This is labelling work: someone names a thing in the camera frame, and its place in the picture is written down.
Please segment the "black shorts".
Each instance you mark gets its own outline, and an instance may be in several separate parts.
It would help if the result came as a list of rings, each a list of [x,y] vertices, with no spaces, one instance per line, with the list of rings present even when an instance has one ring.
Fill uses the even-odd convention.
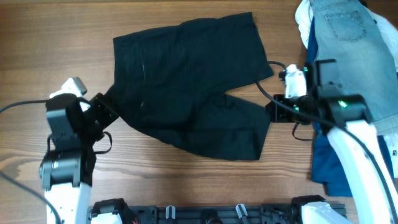
[[[269,78],[250,12],[116,37],[107,91],[132,128],[203,157],[258,160],[271,122],[230,90]]]

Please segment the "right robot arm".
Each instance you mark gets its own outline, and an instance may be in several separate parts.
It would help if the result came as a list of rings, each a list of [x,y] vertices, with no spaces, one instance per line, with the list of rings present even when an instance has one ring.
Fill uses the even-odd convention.
[[[376,128],[361,95],[322,81],[334,59],[284,66],[285,93],[266,106],[275,123],[319,123],[347,178],[360,223],[397,223],[397,190],[380,152]]]

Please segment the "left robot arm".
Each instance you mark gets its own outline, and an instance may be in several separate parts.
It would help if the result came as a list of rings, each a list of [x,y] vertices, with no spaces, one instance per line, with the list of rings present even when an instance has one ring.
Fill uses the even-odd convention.
[[[39,172],[47,201],[47,223],[139,223],[122,198],[90,205],[96,157],[93,146],[118,119],[112,100],[98,93],[90,101],[72,93],[45,103],[52,131]]]

